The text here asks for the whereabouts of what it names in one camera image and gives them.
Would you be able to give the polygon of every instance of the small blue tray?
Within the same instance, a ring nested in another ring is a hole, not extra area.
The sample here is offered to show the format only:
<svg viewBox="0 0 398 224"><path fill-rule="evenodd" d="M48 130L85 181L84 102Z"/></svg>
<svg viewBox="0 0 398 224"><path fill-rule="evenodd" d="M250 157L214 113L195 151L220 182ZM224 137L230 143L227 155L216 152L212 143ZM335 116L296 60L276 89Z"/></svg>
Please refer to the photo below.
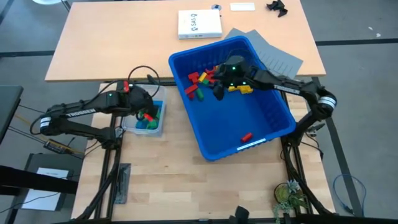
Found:
<svg viewBox="0 0 398 224"><path fill-rule="evenodd" d="M225 90L223 100L218 101L212 89L198 84L205 99L188 99L185 89L192 85L188 74L201 74L205 68L211 70L213 66L225 62L230 55L242 55L250 65L266 69L250 41L243 36L178 52L169 58L199 148L203 157L209 161L257 146L295 129L292 114L275 90L254 90L246 95L239 91L228 93ZM253 138L243 144L241 138L247 133L252 133Z"/></svg>

